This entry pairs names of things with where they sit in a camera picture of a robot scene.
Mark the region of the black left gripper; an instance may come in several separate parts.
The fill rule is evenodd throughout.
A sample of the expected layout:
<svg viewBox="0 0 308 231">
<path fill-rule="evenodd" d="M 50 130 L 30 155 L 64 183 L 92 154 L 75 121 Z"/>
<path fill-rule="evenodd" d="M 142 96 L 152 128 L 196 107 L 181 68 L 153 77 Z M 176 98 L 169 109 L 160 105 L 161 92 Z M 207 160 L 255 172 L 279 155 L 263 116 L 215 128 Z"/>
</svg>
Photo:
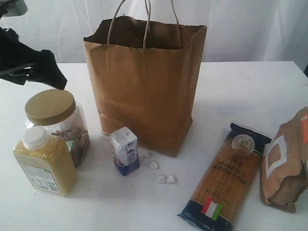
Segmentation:
<svg viewBox="0 0 308 231">
<path fill-rule="evenodd" d="M 67 79 L 50 50 L 36 51 L 19 41 L 10 28 L 0 29 L 0 78 L 18 85 L 38 82 L 64 90 Z"/>
</svg>

